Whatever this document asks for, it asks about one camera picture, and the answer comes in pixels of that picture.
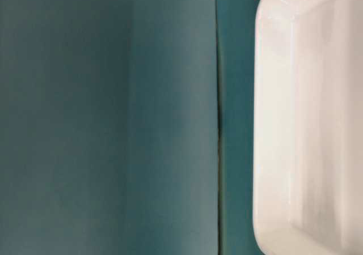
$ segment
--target white container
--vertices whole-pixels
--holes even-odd
[[[254,229],[267,255],[363,254],[363,0],[262,0]]]

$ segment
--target white plastic tray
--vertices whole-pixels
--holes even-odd
[[[255,81],[262,251],[363,254],[363,0],[262,0]]]

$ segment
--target teal wall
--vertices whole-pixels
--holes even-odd
[[[221,248],[257,255],[252,227],[254,42],[259,0],[217,0]]]
[[[1,0],[0,253],[217,253],[214,0]]]

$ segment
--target white plastic container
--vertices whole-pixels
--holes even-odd
[[[262,0],[254,229],[266,255],[363,254],[363,0]]]

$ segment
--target teal panel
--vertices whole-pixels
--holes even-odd
[[[0,254],[217,253],[214,0],[1,0]]]
[[[217,0],[221,249],[261,254],[252,227],[254,41],[259,0]]]
[[[127,254],[217,254],[215,3],[134,4]]]

